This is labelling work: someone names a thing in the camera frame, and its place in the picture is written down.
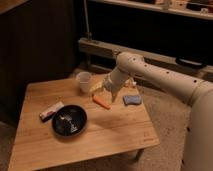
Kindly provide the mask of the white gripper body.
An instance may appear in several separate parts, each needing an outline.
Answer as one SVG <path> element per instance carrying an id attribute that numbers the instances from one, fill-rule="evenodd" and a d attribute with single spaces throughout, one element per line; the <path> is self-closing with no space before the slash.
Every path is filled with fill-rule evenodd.
<path id="1" fill-rule="evenodd" d="M 125 84 L 130 76 L 121 71 L 118 67 L 115 67 L 103 80 L 104 88 L 111 92 L 117 93 Z"/>

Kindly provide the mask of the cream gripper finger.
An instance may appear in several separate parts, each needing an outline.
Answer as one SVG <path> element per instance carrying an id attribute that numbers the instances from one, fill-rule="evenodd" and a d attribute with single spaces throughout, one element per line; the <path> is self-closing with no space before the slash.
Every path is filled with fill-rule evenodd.
<path id="1" fill-rule="evenodd" d="M 118 92 L 116 92 L 116 93 L 111 93 L 111 95 L 112 95 L 111 102 L 114 103 L 114 102 L 116 101 L 117 96 L 118 96 Z"/>
<path id="2" fill-rule="evenodd" d="M 96 84 L 94 84 L 90 88 L 89 93 L 90 94 L 94 94 L 94 93 L 97 93 L 97 92 L 102 92 L 103 90 L 104 90 L 103 83 L 102 82 L 97 82 Z"/>

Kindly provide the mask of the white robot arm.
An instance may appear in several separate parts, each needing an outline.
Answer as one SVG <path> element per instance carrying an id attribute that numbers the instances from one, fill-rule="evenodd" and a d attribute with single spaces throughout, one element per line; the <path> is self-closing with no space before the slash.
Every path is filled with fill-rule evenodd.
<path id="1" fill-rule="evenodd" d="M 142 55 L 121 52 L 116 67 L 90 92 L 106 90 L 115 100 L 125 82 L 136 75 L 191 107 L 180 171 L 213 171 L 213 83 L 148 64 Z"/>

